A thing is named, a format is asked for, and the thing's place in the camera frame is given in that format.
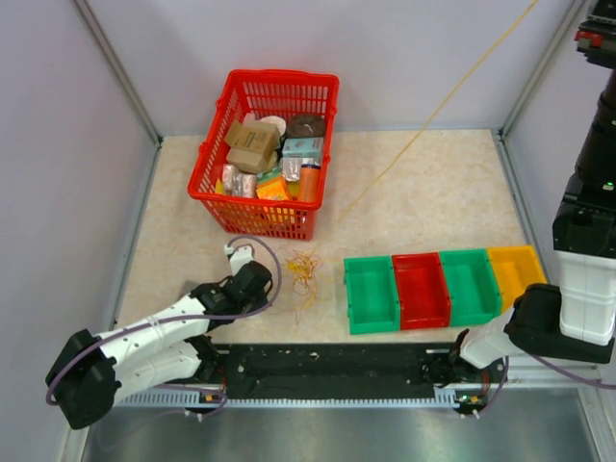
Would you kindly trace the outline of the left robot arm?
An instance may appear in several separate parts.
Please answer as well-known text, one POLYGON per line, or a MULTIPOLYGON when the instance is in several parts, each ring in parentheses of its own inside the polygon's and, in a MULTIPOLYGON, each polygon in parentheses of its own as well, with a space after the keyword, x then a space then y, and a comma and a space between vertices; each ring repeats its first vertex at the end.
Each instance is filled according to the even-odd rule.
POLYGON ((45 399, 71 428, 82 429, 133 394, 189 377, 208 381, 218 359, 207 333, 267 310, 280 288, 278 273, 250 261, 127 327, 96 335, 82 329, 68 338, 47 373, 45 399))

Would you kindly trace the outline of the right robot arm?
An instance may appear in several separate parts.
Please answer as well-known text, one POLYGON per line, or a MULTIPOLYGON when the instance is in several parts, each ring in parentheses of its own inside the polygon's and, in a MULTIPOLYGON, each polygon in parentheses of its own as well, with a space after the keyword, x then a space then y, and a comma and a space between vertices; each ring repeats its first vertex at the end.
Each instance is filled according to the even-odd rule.
POLYGON ((552 223, 558 285, 534 283, 503 314, 462 331, 449 369, 469 381, 528 354, 607 364, 615 346, 615 81, 609 79, 552 223))

